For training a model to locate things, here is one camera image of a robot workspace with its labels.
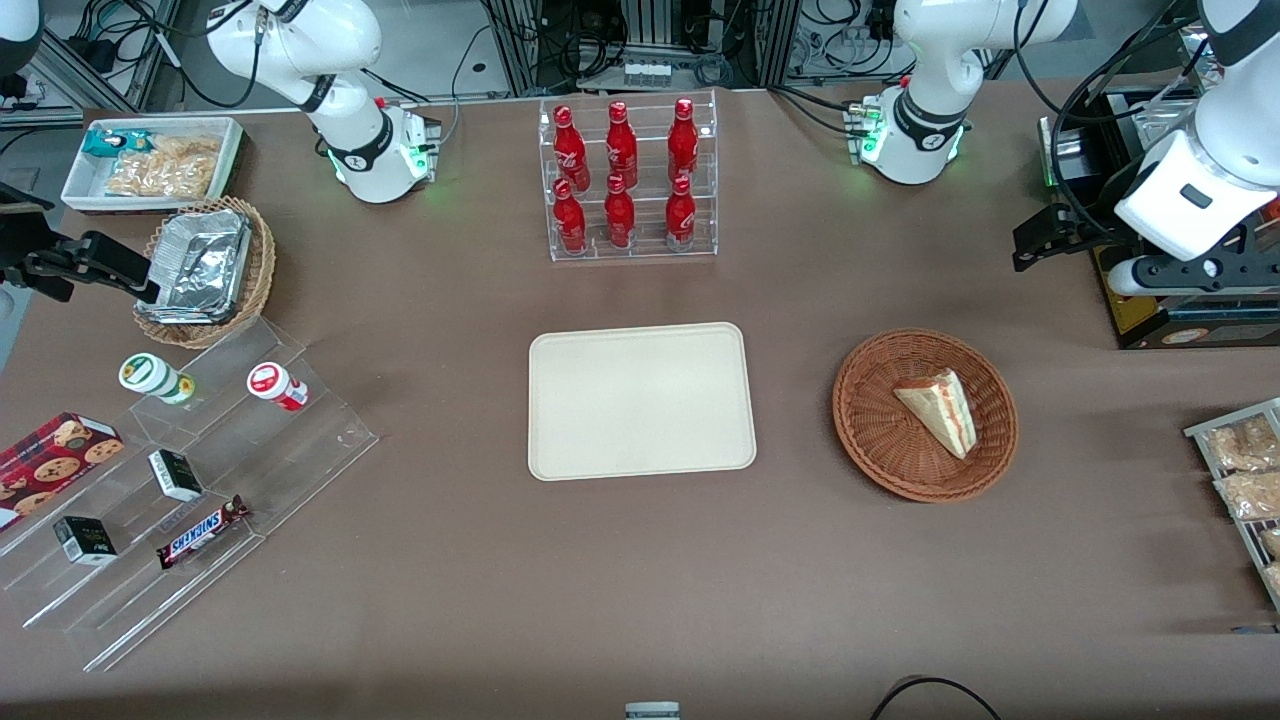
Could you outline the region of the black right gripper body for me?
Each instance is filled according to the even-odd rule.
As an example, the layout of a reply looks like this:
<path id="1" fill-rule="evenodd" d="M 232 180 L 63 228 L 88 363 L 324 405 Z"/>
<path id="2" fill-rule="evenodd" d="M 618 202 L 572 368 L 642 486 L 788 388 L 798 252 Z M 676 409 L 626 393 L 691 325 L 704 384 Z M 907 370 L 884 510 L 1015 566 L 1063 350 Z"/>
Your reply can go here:
<path id="1" fill-rule="evenodd" d="M 50 210 L 51 202 L 1 184 L 3 281 L 67 304 L 79 242 L 50 227 Z"/>

